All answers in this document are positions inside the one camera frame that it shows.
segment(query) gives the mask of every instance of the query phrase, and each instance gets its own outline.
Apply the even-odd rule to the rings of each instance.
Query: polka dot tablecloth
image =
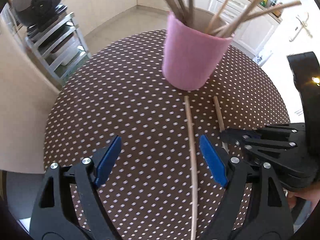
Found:
[[[113,42],[68,80],[49,115],[44,167],[78,163],[114,135],[122,151],[109,180],[98,190],[123,239],[190,239],[191,175],[184,96],[194,122],[198,166],[197,237],[212,219],[224,189],[199,152],[201,134],[221,146],[213,96],[226,127],[252,129],[289,123],[284,103],[268,76],[233,46],[204,87],[174,88],[161,73],[165,30]],[[239,147],[229,154],[241,156]],[[242,225],[250,185],[235,228]],[[76,187],[71,187],[79,223],[89,228]]]

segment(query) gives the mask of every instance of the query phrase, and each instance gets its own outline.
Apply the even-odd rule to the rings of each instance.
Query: tiled floor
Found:
[[[165,29],[167,15],[162,11],[148,10],[147,8],[132,8],[123,13],[118,19],[106,22],[93,30],[85,40],[92,54],[102,50],[113,41],[128,37],[130,35]]]

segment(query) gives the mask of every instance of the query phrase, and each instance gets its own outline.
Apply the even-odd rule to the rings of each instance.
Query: white container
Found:
[[[52,58],[56,59],[59,57],[65,50],[67,50],[68,56],[62,61],[62,65],[67,65],[79,52],[78,46],[80,45],[79,39],[75,36],[72,36],[57,52],[51,53]]]

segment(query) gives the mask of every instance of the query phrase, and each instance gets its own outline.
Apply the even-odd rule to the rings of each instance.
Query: blue gripper pad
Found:
[[[200,150],[214,180],[225,188],[228,184],[225,164],[222,162],[211,142],[205,135],[201,135],[200,137]]]
[[[96,179],[94,180],[94,184],[98,188],[107,181],[120,152],[121,137],[117,136],[96,168]]]

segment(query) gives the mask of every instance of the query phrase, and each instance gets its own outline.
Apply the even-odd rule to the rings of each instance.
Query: pink cup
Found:
[[[232,38],[204,34],[211,17],[208,11],[195,10],[195,29],[168,16],[162,73],[174,87],[192,91],[201,88],[228,50]]]

